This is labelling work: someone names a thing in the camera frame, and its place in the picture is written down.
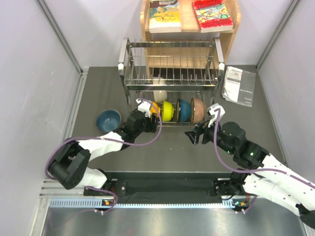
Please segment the large blue ceramic bowl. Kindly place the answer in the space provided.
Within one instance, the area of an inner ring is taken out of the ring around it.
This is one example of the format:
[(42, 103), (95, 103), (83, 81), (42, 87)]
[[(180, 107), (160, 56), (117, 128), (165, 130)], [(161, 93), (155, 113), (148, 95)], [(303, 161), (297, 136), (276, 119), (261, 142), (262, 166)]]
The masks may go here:
[(108, 133), (119, 127), (121, 115), (117, 110), (104, 110), (96, 119), (96, 126), (99, 131)]

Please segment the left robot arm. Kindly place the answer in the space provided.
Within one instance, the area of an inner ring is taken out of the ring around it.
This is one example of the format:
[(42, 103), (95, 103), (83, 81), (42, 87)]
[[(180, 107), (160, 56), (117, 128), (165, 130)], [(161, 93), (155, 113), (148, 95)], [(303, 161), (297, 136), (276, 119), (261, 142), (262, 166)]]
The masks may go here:
[(53, 152), (45, 172), (67, 190), (77, 186), (92, 187), (99, 194), (106, 195), (111, 191), (111, 182), (103, 171), (88, 168), (88, 163), (105, 154), (139, 146), (134, 143), (136, 138), (143, 132), (155, 133), (158, 122), (157, 114), (147, 117), (144, 112), (134, 110), (122, 127), (103, 136), (70, 138)]

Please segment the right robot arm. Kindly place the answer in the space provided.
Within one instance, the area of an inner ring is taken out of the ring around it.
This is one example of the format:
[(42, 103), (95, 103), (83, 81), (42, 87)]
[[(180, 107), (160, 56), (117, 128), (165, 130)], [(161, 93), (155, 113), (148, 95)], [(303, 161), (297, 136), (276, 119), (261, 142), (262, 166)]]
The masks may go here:
[(196, 125), (185, 132), (193, 145), (212, 142), (233, 156), (241, 169), (233, 169), (230, 190), (261, 196), (297, 215), (307, 226), (315, 227), (315, 185), (282, 164), (269, 151), (249, 141), (246, 132), (235, 122), (223, 126)]

